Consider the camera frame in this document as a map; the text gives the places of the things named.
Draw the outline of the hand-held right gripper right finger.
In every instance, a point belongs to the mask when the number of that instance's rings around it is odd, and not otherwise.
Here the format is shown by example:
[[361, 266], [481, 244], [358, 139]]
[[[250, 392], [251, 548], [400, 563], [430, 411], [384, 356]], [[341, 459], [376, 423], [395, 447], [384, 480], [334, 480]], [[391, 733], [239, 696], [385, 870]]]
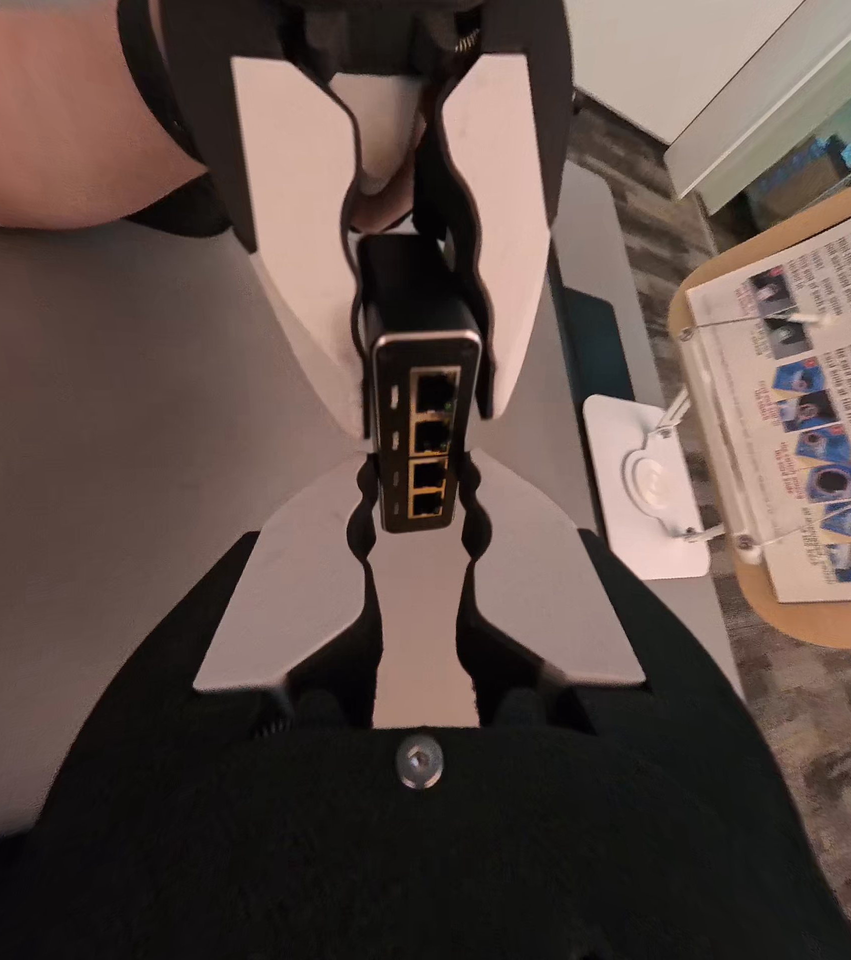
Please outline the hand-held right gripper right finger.
[[460, 659], [475, 679], [639, 687], [646, 680], [579, 529], [551, 498], [481, 450], [460, 486], [467, 575]]

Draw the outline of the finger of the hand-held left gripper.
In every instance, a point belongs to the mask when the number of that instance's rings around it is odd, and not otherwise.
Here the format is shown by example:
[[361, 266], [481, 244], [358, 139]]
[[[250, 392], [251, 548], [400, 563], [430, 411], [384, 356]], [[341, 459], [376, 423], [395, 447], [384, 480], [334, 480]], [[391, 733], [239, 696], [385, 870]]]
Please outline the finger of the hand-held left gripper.
[[344, 226], [359, 168], [355, 118], [288, 61], [235, 56], [231, 74], [254, 230], [251, 263], [312, 389], [342, 431], [362, 441], [359, 281]]
[[552, 241], [524, 54], [480, 54], [434, 105], [416, 154], [415, 213], [480, 328], [476, 402], [501, 417], [525, 363]]

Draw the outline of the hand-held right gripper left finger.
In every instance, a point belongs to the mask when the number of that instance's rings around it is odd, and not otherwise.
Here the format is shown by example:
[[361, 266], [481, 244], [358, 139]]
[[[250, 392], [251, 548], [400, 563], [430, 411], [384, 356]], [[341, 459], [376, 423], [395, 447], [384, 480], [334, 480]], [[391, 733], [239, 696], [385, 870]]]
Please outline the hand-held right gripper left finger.
[[355, 453], [264, 523], [193, 681], [197, 692], [279, 690], [350, 632], [381, 646], [369, 555], [374, 462]]

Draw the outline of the black network switch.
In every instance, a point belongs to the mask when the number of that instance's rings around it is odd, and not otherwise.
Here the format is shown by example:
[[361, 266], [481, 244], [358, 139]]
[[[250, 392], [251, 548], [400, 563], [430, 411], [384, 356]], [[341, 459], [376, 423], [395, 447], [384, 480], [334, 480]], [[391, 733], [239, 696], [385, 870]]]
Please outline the black network switch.
[[361, 342], [382, 529], [443, 529], [457, 489], [483, 341], [438, 244], [362, 239]]

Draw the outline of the person's left hand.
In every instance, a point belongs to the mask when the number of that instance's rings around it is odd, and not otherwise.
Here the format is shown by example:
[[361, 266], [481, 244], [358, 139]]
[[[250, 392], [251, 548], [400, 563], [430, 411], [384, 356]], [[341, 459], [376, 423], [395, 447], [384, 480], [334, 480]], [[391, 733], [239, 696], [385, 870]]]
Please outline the person's left hand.
[[205, 174], [139, 90], [119, 9], [0, 6], [0, 228], [104, 225]]

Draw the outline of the white stand base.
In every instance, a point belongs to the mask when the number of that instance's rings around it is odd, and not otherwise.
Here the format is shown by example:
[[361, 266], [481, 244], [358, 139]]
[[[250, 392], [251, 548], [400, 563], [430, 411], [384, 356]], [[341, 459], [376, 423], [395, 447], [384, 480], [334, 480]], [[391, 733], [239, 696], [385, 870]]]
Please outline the white stand base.
[[683, 389], [665, 409], [593, 394], [583, 403], [592, 472], [611, 552], [643, 581], [695, 579], [711, 554], [679, 437]]

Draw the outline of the dark teal chair seat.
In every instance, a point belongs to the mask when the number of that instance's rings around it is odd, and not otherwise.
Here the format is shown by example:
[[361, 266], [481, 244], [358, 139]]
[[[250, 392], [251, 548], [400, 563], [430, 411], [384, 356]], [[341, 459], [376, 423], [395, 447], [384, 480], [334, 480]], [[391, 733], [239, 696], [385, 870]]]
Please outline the dark teal chair seat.
[[563, 286], [556, 315], [576, 408], [580, 410], [589, 397], [597, 395], [633, 402], [635, 393], [611, 303]]

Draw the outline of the round wooden side table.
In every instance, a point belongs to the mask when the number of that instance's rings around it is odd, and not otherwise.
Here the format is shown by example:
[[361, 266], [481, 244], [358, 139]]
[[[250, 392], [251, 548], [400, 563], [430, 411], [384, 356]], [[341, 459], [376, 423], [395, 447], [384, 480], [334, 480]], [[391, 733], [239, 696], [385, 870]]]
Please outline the round wooden side table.
[[851, 187], [707, 261], [683, 282], [668, 313], [669, 335], [680, 358], [683, 386], [691, 390], [692, 417], [703, 445], [716, 508], [724, 525], [726, 550], [745, 600], [764, 623], [785, 636], [844, 650], [851, 650], [851, 602], [783, 604], [775, 597], [765, 563], [761, 559], [748, 559], [748, 549], [740, 547], [740, 539], [755, 522], [745, 519], [728, 439], [722, 434], [716, 403], [706, 386], [701, 363], [694, 358], [694, 336], [686, 330], [694, 326], [688, 301], [692, 289], [724, 280], [762, 259], [777, 258], [786, 249], [850, 219]]

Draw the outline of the white panel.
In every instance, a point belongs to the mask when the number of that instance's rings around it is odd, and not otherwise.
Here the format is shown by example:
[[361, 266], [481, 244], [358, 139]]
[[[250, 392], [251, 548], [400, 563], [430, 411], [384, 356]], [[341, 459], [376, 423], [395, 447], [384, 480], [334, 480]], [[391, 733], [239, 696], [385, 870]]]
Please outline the white panel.
[[723, 207], [851, 98], [851, 1], [566, 3], [576, 87]]

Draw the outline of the laminated instruction sheet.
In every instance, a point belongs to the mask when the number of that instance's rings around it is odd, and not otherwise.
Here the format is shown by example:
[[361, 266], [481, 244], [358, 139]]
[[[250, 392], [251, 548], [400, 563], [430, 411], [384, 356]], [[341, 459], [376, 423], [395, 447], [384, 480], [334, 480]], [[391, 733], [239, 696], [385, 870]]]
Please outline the laminated instruction sheet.
[[851, 218], [686, 301], [746, 555], [780, 603], [851, 602]]

